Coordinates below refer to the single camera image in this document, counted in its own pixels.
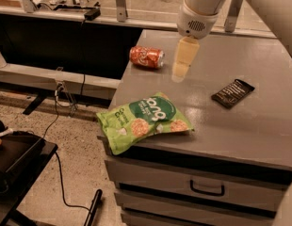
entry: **speckled floor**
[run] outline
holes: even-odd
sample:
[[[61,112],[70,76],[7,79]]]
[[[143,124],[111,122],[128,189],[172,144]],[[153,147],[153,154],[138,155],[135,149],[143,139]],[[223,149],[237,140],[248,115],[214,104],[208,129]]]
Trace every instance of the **speckled floor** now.
[[[0,90],[0,120],[10,128],[33,131],[42,136],[57,114],[54,101],[46,99],[30,115],[24,115],[24,110],[34,99],[28,94]],[[103,204],[92,225],[125,225],[113,196],[114,184],[108,180],[105,170],[105,151],[97,139],[100,127],[94,120],[95,113],[105,111],[105,108],[79,105],[72,118],[68,117],[69,108],[57,109],[59,117],[49,128],[45,139],[58,146],[67,203],[89,208],[96,190],[100,188],[103,190]],[[83,226],[87,216],[84,209],[64,205],[55,156],[18,210],[29,218],[57,226]]]

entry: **chip bag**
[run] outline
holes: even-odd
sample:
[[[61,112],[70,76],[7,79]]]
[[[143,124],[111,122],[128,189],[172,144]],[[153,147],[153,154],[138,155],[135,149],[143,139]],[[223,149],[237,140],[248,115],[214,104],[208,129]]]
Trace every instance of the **chip bag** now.
[[[96,115],[113,154],[123,153],[155,134],[193,130],[186,117],[161,92]]]

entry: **black panel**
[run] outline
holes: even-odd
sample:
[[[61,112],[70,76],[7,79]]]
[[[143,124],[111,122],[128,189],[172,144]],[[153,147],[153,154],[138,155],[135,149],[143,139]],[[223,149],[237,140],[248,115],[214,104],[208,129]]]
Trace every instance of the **black panel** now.
[[[8,63],[120,79],[142,29],[0,14]]]

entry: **table leg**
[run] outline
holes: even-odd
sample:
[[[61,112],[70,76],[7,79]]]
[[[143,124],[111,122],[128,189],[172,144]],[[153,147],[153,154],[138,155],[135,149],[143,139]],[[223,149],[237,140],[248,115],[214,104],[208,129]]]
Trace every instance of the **table leg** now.
[[[37,226],[37,224],[32,221],[27,216],[23,215],[21,212],[15,210],[11,213],[10,219],[19,224],[20,226]]]

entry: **drawer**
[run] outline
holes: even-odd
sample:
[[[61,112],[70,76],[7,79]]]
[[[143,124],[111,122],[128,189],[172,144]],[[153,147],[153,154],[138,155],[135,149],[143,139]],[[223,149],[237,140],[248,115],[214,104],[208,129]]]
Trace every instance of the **drawer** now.
[[[155,214],[177,220],[202,223],[214,226],[271,226],[272,218],[230,211],[213,206],[198,205],[191,202],[181,202],[158,196],[117,190],[115,198],[122,209],[133,209],[144,213]]]
[[[286,186],[153,162],[110,157],[111,181],[276,212]]]
[[[122,222],[128,226],[203,226],[203,224],[178,220],[173,218],[164,218],[153,214],[122,210]]]

